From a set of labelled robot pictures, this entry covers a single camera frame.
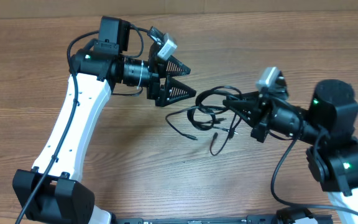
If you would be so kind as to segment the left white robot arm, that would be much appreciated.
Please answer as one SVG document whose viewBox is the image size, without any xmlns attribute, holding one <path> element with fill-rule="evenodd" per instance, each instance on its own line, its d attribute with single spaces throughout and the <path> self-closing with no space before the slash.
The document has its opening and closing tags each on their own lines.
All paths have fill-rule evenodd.
<svg viewBox="0 0 358 224">
<path fill-rule="evenodd" d="M 17 222 L 116 223 L 81 182 L 93 131 L 114 87 L 136 87 L 158 107 L 195 96 L 177 80 L 191 70 L 175 58 L 177 42 L 169 33 L 104 16 L 84 38 L 84 47 L 67 53 L 67 93 L 45 147 L 31 169 L 17 170 L 12 180 L 22 207 Z"/>
</svg>

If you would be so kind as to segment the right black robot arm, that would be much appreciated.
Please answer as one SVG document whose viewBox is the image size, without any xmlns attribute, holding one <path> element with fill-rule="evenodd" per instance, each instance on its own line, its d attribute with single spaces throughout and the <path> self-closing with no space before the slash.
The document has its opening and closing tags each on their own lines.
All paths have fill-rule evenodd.
<svg viewBox="0 0 358 224">
<path fill-rule="evenodd" d="M 343 223 L 358 223 L 358 104 L 352 86 L 335 79 L 318 82 L 307 110 L 289 104 L 282 75 L 260 80 L 257 88 L 227 97 L 224 106 L 252 128 L 258 142 L 275 131 L 293 144 L 309 144 L 308 168 L 329 197 L 327 208 L 336 210 Z"/>
</svg>

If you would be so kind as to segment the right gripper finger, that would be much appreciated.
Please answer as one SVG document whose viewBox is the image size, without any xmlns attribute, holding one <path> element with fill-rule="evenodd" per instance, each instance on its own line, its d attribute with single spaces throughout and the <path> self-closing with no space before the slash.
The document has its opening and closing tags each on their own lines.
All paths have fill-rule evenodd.
<svg viewBox="0 0 358 224">
<path fill-rule="evenodd" d="M 223 100 L 224 106 L 254 106 L 259 101 L 259 92 L 253 91 L 240 95 L 227 96 Z"/>
<path fill-rule="evenodd" d="M 252 103 L 246 102 L 225 102 L 225 106 L 235 112 L 250 127 L 254 127 L 260 120 L 260 110 Z"/>
</svg>

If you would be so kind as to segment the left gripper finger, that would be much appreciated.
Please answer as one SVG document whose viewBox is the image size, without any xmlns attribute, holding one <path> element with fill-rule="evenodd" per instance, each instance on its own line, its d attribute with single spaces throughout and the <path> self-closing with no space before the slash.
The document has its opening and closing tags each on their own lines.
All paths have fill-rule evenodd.
<svg viewBox="0 0 358 224">
<path fill-rule="evenodd" d="M 168 58 L 166 66 L 167 75 L 171 77 L 185 76 L 189 75 L 190 72 L 191 69 L 187 67 L 184 63 L 179 61 L 177 58 L 175 58 L 173 55 Z"/>
<path fill-rule="evenodd" d="M 181 100 L 192 98 L 196 90 L 172 77 L 167 77 L 163 89 L 163 104 L 170 105 Z"/>
</svg>

